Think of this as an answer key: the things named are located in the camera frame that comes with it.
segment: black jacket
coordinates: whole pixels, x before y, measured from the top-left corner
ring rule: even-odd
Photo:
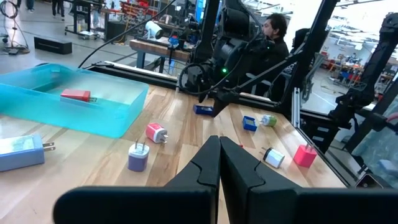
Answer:
[[[252,62],[250,73],[253,75],[258,75],[267,69],[273,67],[279,62],[283,61],[287,56],[289,56],[289,50],[287,49],[287,45],[283,38],[278,38],[274,40],[275,47],[271,49],[267,54],[262,55],[261,57],[255,58]],[[270,81],[271,83],[275,80],[278,74],[267,76],[265,80]],[[274,81],[274,87],[270,92],[269,98],[272,101],[280,101],[284,94],[285,88],[285,78],[280,76],[277,80]],[[256,87],[256,95],[262,96],[268,90],[268,86],[263,84],[259,84]],[[246,93],[251,92],[251,87],[247,89],[243,89]]]

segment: pink cube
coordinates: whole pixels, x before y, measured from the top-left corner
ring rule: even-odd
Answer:
[[[317,156],[316,150],[309,146],[300,145],[293,157],[294,162],[302,167],[310,167]]]

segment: black box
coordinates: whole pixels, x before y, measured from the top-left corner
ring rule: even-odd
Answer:
[[[57,54],[72,53],[72,43],[62,40],[54,40],[48,38],[34,37],[35,49],[46,50]]]

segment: dark hair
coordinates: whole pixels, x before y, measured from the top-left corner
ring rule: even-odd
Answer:
[[[272,28],[279,29],[278,35],[285,37],[287,31],[287,22],[285,16],[280,13],[273,13],[267,17],[271,21]]]

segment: white label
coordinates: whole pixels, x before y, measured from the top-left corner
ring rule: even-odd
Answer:
[[[0,154],[25,151],[33,148],[33,136],[0,139]]]

